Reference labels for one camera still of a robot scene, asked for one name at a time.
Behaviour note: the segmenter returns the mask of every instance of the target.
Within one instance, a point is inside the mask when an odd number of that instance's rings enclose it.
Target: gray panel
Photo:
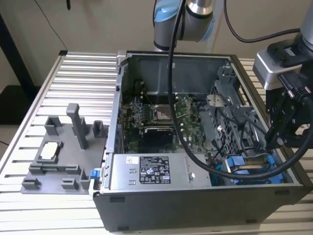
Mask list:
[[[239,190],[216,188],[125,194],[95,193],[93,200],[104,227],[110,232],[257,225],[279,207],[293,204],[303,197],[305,192],[301,192],[302,189],[303,187]]]
[[[141,184],[140,157],[168,157],[170,168],[170,184]],[[128,164],[127,157],[137,159],[137,164]],[[197,157],[205,162],[204,155]],[[115,154],[111,174],[110,190],[133,191],[138,189],[159,191],[163,189],[184,190],[204,189],[211,187],[209,174],[199,167],[185,154]]]
[[[106,134],[102,138],[95,138],[93,126],[87,125],[86,139],[89,148],[82,150],[72,127],[71,124],[64,124],[62,127],[56,127],[58,135],[52,136],[48,133],[45,135],[35,160],[29,168],[33,173],[29,172],[24,179],[28,185],[27,180],[37,179],[40,183],[31,190],[30,187],[22,187],[22,193],[88,194],[89,174],[92,169],[101,166]],[[57,154],[57,161],[51,163],[40,157],[44,144],[49,141],[57,141],[63,145]]]
[[[167,95],[167,56],[134,55],[128,59],[123,79],[122,91],[133,87],[134,79],[141,78],[148,94]],[[227,58],[175,55],[173,62],[173,92],[208,93],[211,91],[217,71]]]

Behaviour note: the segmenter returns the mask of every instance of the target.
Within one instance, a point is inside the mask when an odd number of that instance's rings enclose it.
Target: motherboard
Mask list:
[[[125,153],[184,152],[173,126],[169,105],[154,103],[156,100],[164,99],[142,93],[123,105]],[[195,96],[177,94],[175,100],[184,140],[194,153],[206,153],[206,138]]]

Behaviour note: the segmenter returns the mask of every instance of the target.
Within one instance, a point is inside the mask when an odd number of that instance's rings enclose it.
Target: wire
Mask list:
[[[224,15],[225,15],[226,23],[227,23],[228,28],[229,28],[230,32],[232,33],[232,35],[234,35],[234,37],[237,38],[237,40],[239,40],[242,43],[257,43],[257,42],[261,42],[261,41],[264,41],[264,40],[267,40],[267,39],[283,36],[283,35],[286,35],[286,34],[300,32],[299,28],[293,28],[293,29],[288,29],[288,30],[284,30],[284,31],[281,31],[281,32],[273,33],[273,34],[270,34],[270,35],[267,35],[267,36],[263,36],[263,37],[260,37],[260,38],[244,39],[244,38],[240,37],[235,32],[235,30],[233,29],[233,27],[230,24],[230,21],[229,21],[229,18],[228,18],[228,13],[227,13],[227,6],[226,6],[227,3],[226,2],[227,2],[227,0],[224,0]]]
[[[179,123],[178,123],[178,119],[176,117],[176,111],[174,108],[173,87],[172,87],[172,72],[173,72],[172,70],[173,70],[174,48],[175,48],[175,42],[176,42],[176,36],[177,36],[178,27],[179,27],[179,22],[180,22],[180,19],[182,16],[182,11],[184,10],[185,3],[186,3],[186,0],[180,1],[179,9],[178,9],[178,12],[177,12],[177,15],[175,18],[172,38],[171,38],[171,42],[170,42],[170,49],[168,52],[168,63],[167,63],[167,65],[168,65],[168,70],[167,70],[168,93],[167,93],[167,95],[168,95],[170,110],[172,113],[172,119],[173,119],[174,127],[176,129],[176,133],[177,133],[177,136],[181,142],[181,145],[184,148],[184,150],[186,151],[186,154],[200,168],[202,168],[202,169],[204,169],[210,173],[216,174],[218,176],[226,177],[226,178],[234,179],[234,180],[262,180],[262,179],[270,178],[274,175],[278,175],[281,172],[289,169],[297,161],[299,161],[302,158],[302,156],[307,152],[307,150],[309,149],[311,140],[313,139],[313,101],[309,97],[304,97],[301,100],[301,102],[304,104],[304,106],[306,106],[306,108],[309,110],[310,118],[311,118],[310,119],[311,120],[310,130],[309,130],[309,133],[307,135],[307,138],[305,139],[303,145],[296,151],[296,153],[293,156],[291,156],[291,158],[289,158],[288,160],[283,162],[280,166],[276,167],[275,169],[273,169],[271,171],[264,172],[264,173],[258,173],[258,174],[249,174],[249,175],[248,174],[228,173],[228,172],[225,172],[222,170],[212,168],[212,167],[208,166],[207,164],[203,163],[189,149],[189,147],[188,147],[187,143],[185,142],[185,140],[183,139],[183,135],[179,129]]]
[[[6,143],[6,142],[0,141],[0,143],[2,143],[2,144],[4,144],[4,145],[9,146],[9,144],[8,144],[8,143]]]
[[[221,145],[221,147],[219,148],[218,152],[214,155],[214,157],[212,158],[211,160],[211,163],[209,164],[209,166],[211,166],[214,162],[214,160],[216,159],[216,157],[222,152],[222,150],[224,149],[225,147],[225,144],[226,144],[226,135],[224,133],[224,131],[222,130],[222,137],[223,137],[223,143]]]
[[[251,138],[251,141],[253,141],[253,132],[252,132],[252,127],[251,127],[251,122],[249,123],[249,136]]]
[[[245,151],[247,151],[247,150],[255,150],[255,149],[254,149],[254,147],[245,148]],[[243,152],[244,152],[244,150],[243,150],[243,149],[240,149],[240,150],[238,150],[235,154],[236,154],[236,155],[239,155],[239,154],[241,154],[241,153],[243,153]]]
[[[245,129],[241,130],[241,134],[240,134],[240,147],[243,150],[243,152],[245,153],[246,156],[248,156],[246,149],[244,148],[244,143],[243,143],[243,139],[244,139],[244,132]]]
[[[238,122],[237,120],[234,120],[234,119],[232,119],[232,118],[230,118],[230,117],[227,117],[227,116],[222,112],[222,110],[221,110],[220,108],[216,108],[216,109],[217,109],[217,111],[219,111],[219,113],[221,114],[221,116],[224,117],[227,121],[231,121],[231,122],[235,123],[237,126],[243,124],[243,123],[241,123],[241,122]],[[248,118],[247,116],[244,116],[244,115],[237,115],[237,116],[234,116],[234,118],[236,118],[236,117],[244,117],[244,118],[245,118],[245,121],[250,122],[250,124],[253,125],[256,129],[258,129],[263,135],[266,134],[266,131],[265,131],[265,130],[263,130],[261,127],[259,127],[256,123],[254,123],[254,122],[253,122],[250,118]]]
[[[53,32],[58,36],[58,38],[60,39],[61,43],[63,44],[63,46],[65,47],[66,50],[67,46],[65,46],[64,42],[62,41],[62,39],[60,38],[59,34],[54,30],[54,28],[52,27],[52,25],[50,24],[50,21],[48,20],[48,17],[45,15],[44,11],[42,10],[42,8],[40,7],[40,5],[38,4],[37,0],[34,0],[34,2],[37,4],[37,6],[39,7],[39,9],[41,10],[41,12],[43,13],[45,19],[47,20],[48,24],[50,25],[50,28],[53,30]]]
[[[156,5],[157,5],[157,0],[155,0],[155,4],[154,4],[154,6],[153,6],[153,14],[152,14],[153,28],[155,27],[155,11],[156,11]]]
[[[256,155],[256,156],[249,157],[249,158],[258,158],[258,157],[261,157],[261,156],[263,156],[263,155],[268,155],[268,153],[260,153],[260,154],[258,154],[258,155]]]

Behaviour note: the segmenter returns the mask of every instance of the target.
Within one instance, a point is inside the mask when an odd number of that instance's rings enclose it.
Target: power supply label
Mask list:
[[[168,157],[140,157],[139,181],[141,184],[170,184]]]

